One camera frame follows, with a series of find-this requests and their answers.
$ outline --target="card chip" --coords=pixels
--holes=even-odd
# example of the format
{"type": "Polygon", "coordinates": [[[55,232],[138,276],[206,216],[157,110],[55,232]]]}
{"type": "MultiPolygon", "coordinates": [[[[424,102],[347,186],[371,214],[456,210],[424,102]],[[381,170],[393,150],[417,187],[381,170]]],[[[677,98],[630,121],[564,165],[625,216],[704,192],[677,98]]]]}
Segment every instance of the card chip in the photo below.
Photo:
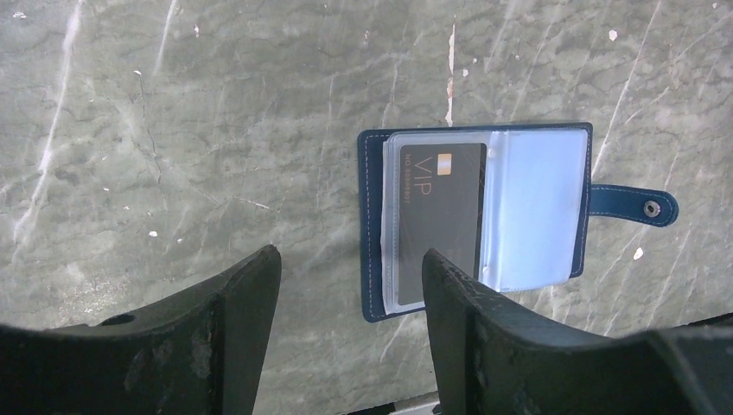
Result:
{"type": "Polygon", "coordinates": [[[450,162],[453,156],[450,153],[442,153],[437,155],[437,175],[447,176],[450,174],[450,162]]]}

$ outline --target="card holder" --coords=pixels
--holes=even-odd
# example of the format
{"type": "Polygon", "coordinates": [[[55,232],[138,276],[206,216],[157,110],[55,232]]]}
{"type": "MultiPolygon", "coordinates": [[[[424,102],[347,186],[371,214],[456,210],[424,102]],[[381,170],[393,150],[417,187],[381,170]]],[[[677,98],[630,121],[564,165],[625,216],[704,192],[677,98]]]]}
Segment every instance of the card holder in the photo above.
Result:
{"type": "MultiPolygon", "coordinates": [[[[460,142],[466,142],[471,141],[471,137],[476,136],[484,136],[489,137],[487,142],[490,143],[504,143],[504,144],[512,144],[513,148],[519,149],[519,152],[524,151],[526,153],[527,149],[531,149],[533,146],[539,145],[539,146],[545,146],[546,150],[554,151],[556,149],[553,149],[553,147],[550,145],[547,147],[542,141],[534,141],[534,142],[526,142],[524,144],[524,147],[522,145],[514,145],[513,143],[520,143],[522,135],[526,137],[527,134],[534,134],[535,136],[530,137],[531,139],[537,139],[539,136],[541,136],[540,133],[544,133],[545,131],[584,131],[585,136],[587,137],[587,143],[586,148],[584,152],[584,163],[582,171],[578,171],[578,174],[580,174],[582,177],[579,177],[579,181],[577,182],[578,185],[581,187],[579,192],[579,215],[577,217],[577,230],[575,231],[575,239],[572,241],[571,247],[572,247],[572,258],[571,258],[571,267],[570,272],[567,276],[567,278],[574,278],[578,277],[583,272],[583,257],[584,257],[584,249],[585,249],[585,235],[587,234],[587,227],[588,227],[588,218],[592,214],[596,215],[602,215],[602,216],[608,216],[608,217],[615,217],[620,219],[626,219],[626,220],[635,220],[639,221],[640,223],[646,223],[648,225],[663,227],[667,226],[674,222],[674,220],[677,217],[677,202],[674,200],[674,198],[669,195],[667,192],[660,192],[660,191],[654,191],[654,190],[646,190],[646,189],[637,189],[637,188],[628,188],[628,187],[622,187],[622,186],[613,186],[613,185],[590,185],[590,143],[591,143],[591,135],[592,135],[592,126],[588,123],[568,123],[568,124],[533,124],[533,125],[498,125],[498,126],[492,126],[492,125],[485,125],[485,126],[469,126],[469,127],[458,127],[458,128],[429,128],[429,129],[397,129],[397,130],[369,130],[369,131],[363,131],[358,138],[358,149],[359,149],[359,182],[360,182],[360,218],[361,218],[361,293],[362,293],[362,311],[364,318],[369,322],[377,322],[380,320],[383,320],[385,318],[390,318],[394,316],[402,316],[403,314],[407,314],[409,312],[414,312],[417,310],[420,310],[421,307],[416,307],[414,309],[408,309],[406,310],[404,307],[400,309],[397,307],[393,307],[393,304],[388,308],[389,310],[386,311],[385,304],[386,304],[386,295],[390,295],[390,291],[386,290],[385,287],[385,280],[383,279],[383,271],[385,270],[385,262],[386,260],[389,260],[391,258],[392,252],[382,252],[383,244],[385,244],[385,235],[383,234],[383,220],[384,212],[383,212],[383,200],[386,194],[386,187],[389,187],[389,182],[385,182],[385,171],[386,167],[388,169],[393,168],[394,164],[394,157],[390,162],[385,164],[386,160],[386,153],[385,153],[385,142],[387,142],[390,137],[395,136],[408,136],[410,134],[416,134],[420,135],[422,134],[424,137],[430,136],[430,137],[440,137],[445,136],[447,134],[450,134],[452,138],[455,139],[455,141],[448,140],[448,143],[460,143],[460,142]],[[506,138],[501,138],[503,136],[509,137],[509,141],[506,140],[506,138]],[[496,140],[491,142],[491,137],[498,137],[496,140]]],[[[547,137],[550,137],[548,139],[551,139],[552,135],[545,134],[547,137]]],[[[527,157],[531,157],[532,154],[520,154],[519,158],[524,157],[525,159],[527,157]]],[[[540,192],[543,191],[543,185],[542,183],[530,183],[527,181],[527,177],[532,177],[532,171],[524,172],[523,170],[526,169],[513,169],[514,172],[519,172],[519,175],[514,173],[516,176],[514,179],[512,179],[512,174],[509,174],[508,182],[514,182],[516,183],[517,180],[524,181],[525,187],[533,188],[534,192],[540,192]]],[[[503,198],[502,200],[511,200],[511,201],[520,201],[522,203],[521,206],[526,205],[526,211],[525,212],[519,212],[520,214],[526,214],[531,215],[532,214],[532,194],[531,192],[527,192],[527,194],[522,194],[520,191],[520,187],[518,186],[510,186],[508,191],[505,191],[504,193],[498,194],[500,198],[503,198]]],[[[542,207],[541,203],[543,201],[541,200],[541,196],[538,196],[538,199],[534,201],[536,203],[539,203],[542,207]]],[[[551,211],[548,211],[546,208],[543,210],[535,209],[539,211],[544,211],[545,216],[548,214],[547,212],[550,212],[549,214],[552,215],[551,211]]],[[[528,237],[537,239],[541,234],[535,234],[536,229],[533,227],[525,227],[524,231],[522,230],[522,224],[523,221],[516,220],[518,216],[510,212],[509,214],[506,214],[504,218],[504,223],[506,224],[502,229],[504,230],[505,234],[515,234],[518,237],[514,238],[515,241],[512,243],[507,244],[508,251],[512,255],[506,255],[502,254],[502,258],[514,258],[514,262],[512,265],[512,260],[505,261],[507,263],[510,263],[508,266],[508,270],[511,270],[511,275],[522,275],[522,276],[528,276],[529,279],[527,281],[529,282],[529,286],[522,286],[522,280],[521,278],[512,277],[509,278],[509,285],[510,291],[515,290],[522,290],[522,289],[531,289],[531,288],[538,288],[540,286],[545,286],[548,284],[557,284],[559,282],[563,282],[564,279],[556,280],[556,281],[548,281],[546,279],[540,278],[537,280],[536,278],[532,278],[533,273],[529,271],[536,271],[532,270],[531,268],[524,269],[523,268],[523,262],[520,257],[517,257],[517,254],[520,253],[520,256],[524,256],[527,258],[535,258],[539,257],[537,253],[534,254],[532,250],[527,250],[527,252],[518,252],[519,250],[522,250],[523,248],[521,246],[518,246],[517,241],[521,241],[521,234],[528,233],[528,237]]],[[[540,220],[538,222],[540,225],[546,225],[548,221],[552,221],[556,218],[553,218],[551,216],[546,217],[538,217],[534,218],[535,220],[540,220]]],[[[496,281],[485,283],[489,286],[492,286],[492,284],[498,284],[496,281]]],[[[494,286],[498,291],[507,291],[502,290],[499,285],[494,286]]]]}

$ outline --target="gray marble floor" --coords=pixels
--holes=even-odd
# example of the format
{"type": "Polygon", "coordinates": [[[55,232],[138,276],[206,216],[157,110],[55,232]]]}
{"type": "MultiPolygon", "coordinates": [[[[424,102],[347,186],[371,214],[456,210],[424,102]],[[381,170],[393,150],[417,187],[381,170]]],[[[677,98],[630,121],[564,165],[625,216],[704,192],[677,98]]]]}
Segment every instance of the gray marble floor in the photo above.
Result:
{"type": "Polygon", "coordinates": [[[274,243],[256,413],[434,390],[424,315],[360,315],[355,138],[449,121],[590,121],[595,182],[679,199],[513,298],[607,335],[732,311],[732,43],[730,0],[2,1],[0,321],[96,323],[274,243]]]}

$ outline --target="clear plastic pocket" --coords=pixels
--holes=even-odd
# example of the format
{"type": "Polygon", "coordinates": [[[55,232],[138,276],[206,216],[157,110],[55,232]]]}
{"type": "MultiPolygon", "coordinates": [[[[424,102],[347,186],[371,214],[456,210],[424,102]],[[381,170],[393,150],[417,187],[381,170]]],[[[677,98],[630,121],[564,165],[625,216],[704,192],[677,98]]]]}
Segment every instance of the clear plastic pocket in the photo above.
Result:
{"type": "Polygon", "coordinates": [[[496,291],[566,281],[589,140],[581,128],[393,134],[384,144],[385,312],[424,307],[430,248],[496,291]]]}

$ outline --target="black card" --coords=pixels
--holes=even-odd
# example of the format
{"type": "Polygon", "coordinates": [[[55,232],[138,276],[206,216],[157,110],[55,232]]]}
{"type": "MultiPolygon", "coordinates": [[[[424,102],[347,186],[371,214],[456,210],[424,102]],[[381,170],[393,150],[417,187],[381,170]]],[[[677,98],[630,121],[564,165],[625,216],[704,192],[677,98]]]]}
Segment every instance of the black card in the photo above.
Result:
{"type": "Polygon", "coordinates": [[[407,305],[423,301],[430,248],[478,275],[486,145],[406,145],[399,161],[398,304],[407,305]]]}

